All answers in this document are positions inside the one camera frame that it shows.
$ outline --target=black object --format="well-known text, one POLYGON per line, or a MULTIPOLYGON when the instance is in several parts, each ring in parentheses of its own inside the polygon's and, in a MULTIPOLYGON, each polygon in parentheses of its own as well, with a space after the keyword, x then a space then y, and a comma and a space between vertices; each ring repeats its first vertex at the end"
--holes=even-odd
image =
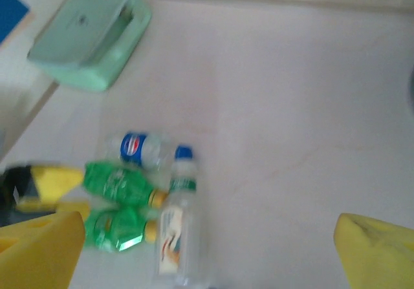
POLYGON ((0 209, 11 209, 20 197, 39 197, 31 172, 32 166, 6 169, 0 176, 0 209))

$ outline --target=bottle label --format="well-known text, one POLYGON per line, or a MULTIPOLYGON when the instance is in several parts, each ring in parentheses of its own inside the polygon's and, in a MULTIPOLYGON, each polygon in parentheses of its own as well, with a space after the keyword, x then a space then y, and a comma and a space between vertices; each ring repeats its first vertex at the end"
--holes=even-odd
POLYGON ((122 140, 120 154, 122 160, 142 166, 141 150, 146 134, 127 133, 122 140))
POLYGON ((116 211, 106 211, 96 219, 93 235, 95 245, 101 250, 112 250, 111 241, 107 238, 107 236, 111 230, 112 219, 115 216, 115 213, 116 211))
POLYGON ((160 217, 160 274, 177 273, 180 265, 182 209, 166 208, 160 217))
POLYGON ((101 195, 119 203, 146 205, 154 199, 155 191, 139 171, 115 168, 107 177, 101 195))
POLYGON ((197 184, 194 179, 181 177, 171 179, 169 184, 169 192, 180 191, 180 190, 191 190, 195 191, 197 184))

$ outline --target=blue label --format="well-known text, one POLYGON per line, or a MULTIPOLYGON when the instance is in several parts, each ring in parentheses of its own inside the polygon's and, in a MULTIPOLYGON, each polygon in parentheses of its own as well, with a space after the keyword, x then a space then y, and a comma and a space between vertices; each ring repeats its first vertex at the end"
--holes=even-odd
POLYGON ((127 133, 121 143, 121 158, 126 162, 142 166, 141 150, 146 134, 127 133))

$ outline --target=crushed plastic bottle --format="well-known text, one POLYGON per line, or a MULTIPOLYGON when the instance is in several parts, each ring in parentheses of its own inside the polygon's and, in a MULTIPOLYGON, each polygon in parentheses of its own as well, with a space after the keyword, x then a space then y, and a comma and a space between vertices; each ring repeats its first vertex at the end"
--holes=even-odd
POLYGON ((177 145, 166 134, 128 132, 106 140, 106 159, 121 159, 151 171, 170 168, 177 145))
POLYGON ((141 242, 155 242, 157 223, 132 207, 92 210, 85 221, 85 245, 106 252, 121 252, 141 242))
POLYGON ((83 187, 93 195, 129 206, 161 207, 167 193, 155 189, 138 169, 106 161, 85 165, 83 187))

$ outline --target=box lid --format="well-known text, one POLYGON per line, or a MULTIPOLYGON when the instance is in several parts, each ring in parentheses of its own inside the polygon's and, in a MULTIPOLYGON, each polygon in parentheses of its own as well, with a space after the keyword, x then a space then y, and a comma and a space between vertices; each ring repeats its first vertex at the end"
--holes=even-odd
POLYGON ((30 49, 36 63, 78 66, 87 63, 118 18, 127 0, 66 0, 30 49))

